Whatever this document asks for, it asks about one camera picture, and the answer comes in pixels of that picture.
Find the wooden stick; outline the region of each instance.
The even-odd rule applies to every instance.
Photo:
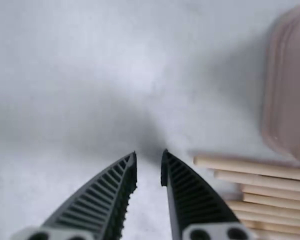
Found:
[[[300,226],[287,226],[281,224],[273,224],[273,223],[266,223],[261,221],[249,221],[249,220],[242,220],[241,223],[244,224],[247,228],[251,228],[251,229],[276,231],[276,232],[288,233],[288,234],[300,234]]]
[[[300,180],[300,169],[249,162],[235,158],[196,156],[193,163],[209,169]]]
[[[300,219],[300,210],[255,204],[249,202],[242,202],[242,201],[226,201],[226,204],[232,210],[239,210],[239,211],[251,212],[256,214],[267,214],[267,215],[291,218],[291,219]]]
[[[263,240],[300,240],[299,234],[283,233],[277,231],[252,230],[252,233]]]
[[[241,185],[241,190],[247,194],[257,194],[269,197],[277,197],[282,199],[292,199],[300,201],[299,191],[281,190],[265,186]]]
[[[243,201],[248,203],[263,204],[279,208],[300,210],[300,201],[272,196],[261,196],[250,193],[243,194]]]
[[[249,184],[275,189],[293,190],[300,192],[300,181],[282,179],[271,176],[260,176],[250,173],[218,170],[214,172],[217,179],[234,182],[238,184]]]
[[[234,210],[238,219],[300,227],[300,219]]]

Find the white surface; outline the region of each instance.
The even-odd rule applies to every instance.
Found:
[[[171,239],[164,148],[188,164],[198,152],[283,161],[260,136],[264,60],[274,21],[298,3],[0,1],[0,239],[133,150],[123,240]]]

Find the screw hole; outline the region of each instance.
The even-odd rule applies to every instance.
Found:
[[[74,236],[74,237],[70,238],[69,240],[86,240],[86,239],[82,236]]]
[[[228,237],[232,240],[247,240],[247,234],[239,228],[230,228],[227,232]]]
[[[49,239],[49,235],[45,232],[37,232],[28,238],[28,240],[48,240],[48,239]]]
[[[193,230],[190,234],[191,240],[211,240],[209,234],[204,230]]]

